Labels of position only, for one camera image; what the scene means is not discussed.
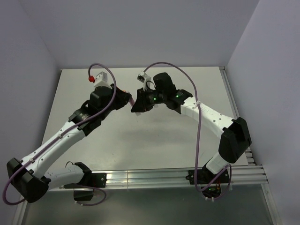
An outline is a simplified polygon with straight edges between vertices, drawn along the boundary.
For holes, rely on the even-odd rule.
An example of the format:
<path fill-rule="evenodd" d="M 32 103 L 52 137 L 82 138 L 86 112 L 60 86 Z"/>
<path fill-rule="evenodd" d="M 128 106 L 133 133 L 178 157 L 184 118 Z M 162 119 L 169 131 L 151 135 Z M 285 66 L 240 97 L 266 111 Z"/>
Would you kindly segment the pink marker pen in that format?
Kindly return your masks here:
<path fill-rule="evenodd" d="M 134 101 L 132 98 L 130 98 L 129 103 L 130 103 L 130 105 L 133 107 L 134 104 L 135 104 L 135 101 Z"/>

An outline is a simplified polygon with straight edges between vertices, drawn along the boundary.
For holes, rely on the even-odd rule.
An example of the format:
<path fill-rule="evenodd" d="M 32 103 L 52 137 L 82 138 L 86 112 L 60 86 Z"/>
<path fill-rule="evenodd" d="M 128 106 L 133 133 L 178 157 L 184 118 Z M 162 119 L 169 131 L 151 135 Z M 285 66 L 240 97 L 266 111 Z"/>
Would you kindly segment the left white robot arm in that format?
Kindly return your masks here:
<path fill-rule="evenodd" d="M 60 186 L 92 187 L 92 171 L 82 162 L 56 171 L 50 171 L 49 167 L 75 143 L 98 128 L 111 111 L 127 105 L 131 97 L 130 93 L 114 84 L 95 88 L 90 98 L 73 112 L 53 137 L 23 159 L 13 158 L 7 163 L 9 180 L 2 192 L 3 202 L 12 205 L 6 199 L 9 185 L 29 203 L 36 202 L 48 190 Z"/>

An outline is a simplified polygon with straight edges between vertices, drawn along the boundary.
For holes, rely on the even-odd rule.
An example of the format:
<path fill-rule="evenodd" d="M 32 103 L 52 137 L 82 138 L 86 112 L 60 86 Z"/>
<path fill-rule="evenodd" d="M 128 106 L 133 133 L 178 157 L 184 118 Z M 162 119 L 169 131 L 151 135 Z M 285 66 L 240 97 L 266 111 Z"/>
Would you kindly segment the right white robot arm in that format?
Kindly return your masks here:
<path fill-rule="evenodd" d="M 220 139 L 217 153 L 202 169 L 205 181 L 214 182 L 224 167 L 236 163 L 250 147 L 250 132 L 243 118 L 223 115 L 196 100 L 188 91 L 177 89 L 166 72 L 153 78 L 142 72 L 137 80 L 143 87 L 137 90 L 137 99 L 131 109 L 133 113 L 148 112 L 155 105 L 165 104 L 167 108 L 200 122 Z"/>

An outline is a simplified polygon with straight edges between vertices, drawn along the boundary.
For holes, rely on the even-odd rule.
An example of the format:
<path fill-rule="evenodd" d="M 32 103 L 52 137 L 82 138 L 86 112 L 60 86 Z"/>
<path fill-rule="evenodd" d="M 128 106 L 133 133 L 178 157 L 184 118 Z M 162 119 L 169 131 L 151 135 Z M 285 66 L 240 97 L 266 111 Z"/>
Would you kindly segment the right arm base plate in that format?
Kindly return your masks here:
<path fill-rule="evenodd" d="M 225 169 L 223 172 L 213 174 L 206 168 L 197 170 L 195 178 L 194 170 L 188 170 L 188 175 L 185 177 L 190 185 L 194 185 L 197 181 L 197 190 L 201 190 L 205 200 L 212 202 L 222 197 L 231 189 L 232 170 Z"/>

